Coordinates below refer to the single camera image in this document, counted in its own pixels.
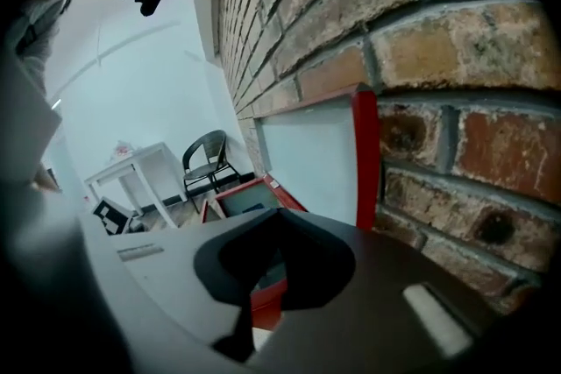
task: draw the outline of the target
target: table leg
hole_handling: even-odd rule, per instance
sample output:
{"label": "table leg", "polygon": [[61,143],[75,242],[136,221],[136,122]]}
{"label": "table leg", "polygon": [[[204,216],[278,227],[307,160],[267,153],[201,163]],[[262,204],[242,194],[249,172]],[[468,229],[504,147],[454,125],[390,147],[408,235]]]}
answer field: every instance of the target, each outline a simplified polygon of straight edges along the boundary
{"label": "table leg", "polygon": [[174,168],[173,155],[171,154],[170,151],[166,151],[163,148],[162,148],[161,152],[163,153],[164,160],[167,162],[167,166],[171,170],[172,176],[174,177],[174,180],[177,183],[177,188],[179,190],[179,196],[181,197],[181,200],[183,202],[187,201],[187,196],[185,195],[185,190],[184,190],[182,179],[179,177],[179,174],[177,173],[177,170],[175,170],[175,168]]}
{"label": "table leg", "polygon": [[89,191],[91,192],[91,196],[94,198],[94,200],[96,200],[96,204],[99,202],[99,196],[97,196],[97,192],[94,189],[94,183],[91,182],[88,184],[89,187]]}
{"label": "table leg", "polygon": [[126,193],[126,197],[129,199],[129,201],[131,202],[132,206],[134,207],[134,210],[137,211],[138,215],[143,215],[144,212],[142,212],[142,208],[140,207],[140,205],[138,204],[137,199],[134,197],[134,194],[131,191],[131,188],[129,187],[129,185],[127,184],[126,180],[124,179],[124,176],[119,178],[119,184],[121,185],[121,187],[123,188],[124,192]]}
{"label": "table leg", "polygon": [[160,212],[164,221],[167,223],[167,225],[170,228],[177,229],[177,225],[174,223],[174,221],[172,220],[172,217],[167,212],[166,206],[164,206],[164,204],[161,202],[160,198],[158,197],[156,192],[154,192],[154,190],[152,189],[152,186],[150,186],[150,183],[146,179],[146,176],[144,175],[144,172],[143,172],[140,164],[138,162],[133,162],[132,166],[134,167],[134,170],[136,171],[138,177],[140,178],[140,182],[144,186],[144,189],[146,189],[146,192],[148,193],[148,196],[154,202],[154,206],[156,206],[156,208],[158,209],[158,212]]}

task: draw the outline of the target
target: white label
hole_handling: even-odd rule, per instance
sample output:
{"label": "white label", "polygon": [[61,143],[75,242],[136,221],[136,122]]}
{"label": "white label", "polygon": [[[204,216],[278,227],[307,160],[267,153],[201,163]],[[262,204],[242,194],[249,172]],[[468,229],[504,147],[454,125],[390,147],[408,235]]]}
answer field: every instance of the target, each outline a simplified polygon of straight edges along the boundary
{"label": "white label", "polygon": [[119,227],[116,223],[112,222],[111,220],[105,220],[105,228],[111,233],[116,234],[119,230]]}
{"label": "white label", "polygon": [[422,284],[408,286],[403,296],[446,358],[452,358],[472,344],[469,334],[448,314]]}

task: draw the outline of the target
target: chair leg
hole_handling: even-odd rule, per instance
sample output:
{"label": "chair leg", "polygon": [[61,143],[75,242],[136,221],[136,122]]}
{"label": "chair leg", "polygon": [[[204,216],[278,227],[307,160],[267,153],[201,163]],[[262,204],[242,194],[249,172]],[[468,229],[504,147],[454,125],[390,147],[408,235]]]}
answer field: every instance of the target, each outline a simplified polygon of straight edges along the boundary
{"label": "chair leg", "polygon": [[195,199],[191,196],[191,194],[189,193],[189,190],[187,189],[187,186],[185,186],[185,195],[187,196],[188,200],[191,200],[191,202],[193,203],[193,206],[195,206],[195,210],[197,214],[200,214],[201,211],[199,210],[199,208],[196,206],[195,203]]}
{"label": "chair leg", "polygon": [[218,191],[218,183],[217,179],[214,177],[214,173],[209,175],[209,181],[212,188],[214,188],[214,191],[219,194],[220,192]]}
{"label": "chair leg", "polygon": [[236,176],[238,176],[238,181],[241,184],[242,183],[242,176],[238,173],[238,170],[236,170],[230,162],[228,163],[228,167],[231,168],[234,171]]}

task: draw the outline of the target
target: black plastic part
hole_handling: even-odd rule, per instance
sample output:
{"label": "black plastic part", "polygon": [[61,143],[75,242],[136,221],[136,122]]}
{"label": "black plastic part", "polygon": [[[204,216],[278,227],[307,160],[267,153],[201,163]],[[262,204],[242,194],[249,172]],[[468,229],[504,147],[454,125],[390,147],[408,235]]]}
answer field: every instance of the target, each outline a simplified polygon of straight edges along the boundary
{"label": "black plastic part", "polygon": [[287,270],[285,310],[324,306],[355,270],[345,242],[278,209],[205,243],[195,254],[195,272],[215,300],[245,307],[277,251]]}

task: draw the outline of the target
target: red frame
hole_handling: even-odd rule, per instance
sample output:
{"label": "red frame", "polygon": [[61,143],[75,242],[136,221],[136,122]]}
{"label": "red frame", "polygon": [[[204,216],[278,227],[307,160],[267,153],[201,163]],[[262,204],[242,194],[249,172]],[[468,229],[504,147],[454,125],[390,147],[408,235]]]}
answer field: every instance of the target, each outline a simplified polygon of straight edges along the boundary
{"label": "red frame", "polygon": [[208,212],[209,212],[209,200],[204,200],[202,202],[202,208],[201,208],[201,223],[205,223],[207,221]]}
{"label": "red frame", "polygon": [[[316,103],[346,95],[351,98],[357,153],[358,199],[356,226],[360,229],[371,230],[376,216],[376,198],[380,175],[380,127],[378,123],[376,95],[369,87],[362,84],[353,85],[335,92],[330,92],[326,95],[315,97],[311,100],[299,102],[287,108],[277,109],[267,114],[256,116],[255,118],[263,118],[305,108]],[[263,178],[246,182],[241,186],[218,194],[218,204],[222,206],[220,200],[223,198],[241,192],[249,187],[256,186],[262,182],[273,192],[282,206],[307,212],[306,208],[280,185],[272,187],[272,183],[276,181],[270,174],[266,174]],[[206,218],[205,205],[203,205],[203,222]],[[281,319],[282,295],[287,289],[288,281],[283,279],[268,288],[252,294],[252,319],[254,327],[267,330],[274,329]]]}

